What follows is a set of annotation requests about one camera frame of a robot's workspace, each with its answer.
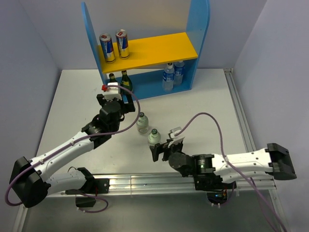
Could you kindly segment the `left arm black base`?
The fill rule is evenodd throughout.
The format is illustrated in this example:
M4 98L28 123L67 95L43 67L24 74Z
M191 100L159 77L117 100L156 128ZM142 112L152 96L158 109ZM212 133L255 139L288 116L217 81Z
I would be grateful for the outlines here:
M75 197L75 205L78 209L85 212L104 211L108 208L109 203L107 200L101 198L100 194L107 194L109 192L110 180L108 178L94 178L87 181L80 189L69 189L65 191L66 195L81 195ZM104 208L101 210L90 211L87 208L92 208L98 201L105 202Z

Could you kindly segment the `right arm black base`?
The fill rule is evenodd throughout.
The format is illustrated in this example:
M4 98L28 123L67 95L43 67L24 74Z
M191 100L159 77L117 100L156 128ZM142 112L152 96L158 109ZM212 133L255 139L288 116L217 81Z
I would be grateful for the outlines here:
M228 190L232 193L237 187L236 182L223 183L222 178L218 176L194 176L195 190L205 191L207 199L215 205L224 204L228 201Z

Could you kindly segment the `red bull can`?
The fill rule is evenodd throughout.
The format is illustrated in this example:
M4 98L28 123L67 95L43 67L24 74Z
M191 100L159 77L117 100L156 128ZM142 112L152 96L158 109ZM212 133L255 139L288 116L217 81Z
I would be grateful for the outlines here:
M120 29L115 33L115 36L118 46L119 57L122 59L128 58L129 48L128 48L127 32L123 29Z
M111 36L107 33L104 33L100 35L99 40L105 61L107 63L115 62L115 54Z

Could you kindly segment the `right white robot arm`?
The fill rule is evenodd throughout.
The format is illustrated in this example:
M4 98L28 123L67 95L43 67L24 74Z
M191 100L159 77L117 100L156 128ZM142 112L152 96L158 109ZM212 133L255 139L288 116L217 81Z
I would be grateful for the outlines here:
M171 168L183 177L193 177L196 190L231 189L236 181L247 177L273 176L276 180L296 179L289 150L277 143L249 153L227 155L200 154L189 156L182 152L183 142L168 139L150 146L153 161L163 154Z

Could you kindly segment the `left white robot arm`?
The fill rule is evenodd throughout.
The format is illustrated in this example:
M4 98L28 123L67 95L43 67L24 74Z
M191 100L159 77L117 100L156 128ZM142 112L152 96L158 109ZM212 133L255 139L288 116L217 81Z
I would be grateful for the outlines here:
M108 100L107 94L98 94L100 112L81 131L49 152L32 159L16 160L8 189L14 190L20 204L31 208L47 196L67 190L81 195L94 193L97 182L85 167L64 174L56 174L56 171L122 132L119 127L124 115L140 112L138 98L132 92L127 93L126 98L127 102L118 97Z

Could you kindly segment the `plastic water bottle blue cap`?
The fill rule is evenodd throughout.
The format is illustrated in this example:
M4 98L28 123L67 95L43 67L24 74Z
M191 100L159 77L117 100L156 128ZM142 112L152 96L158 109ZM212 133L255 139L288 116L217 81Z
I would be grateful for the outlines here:
M174 83L174 66L173 63L168 63L163 72L163 89L165 91L172 91Z

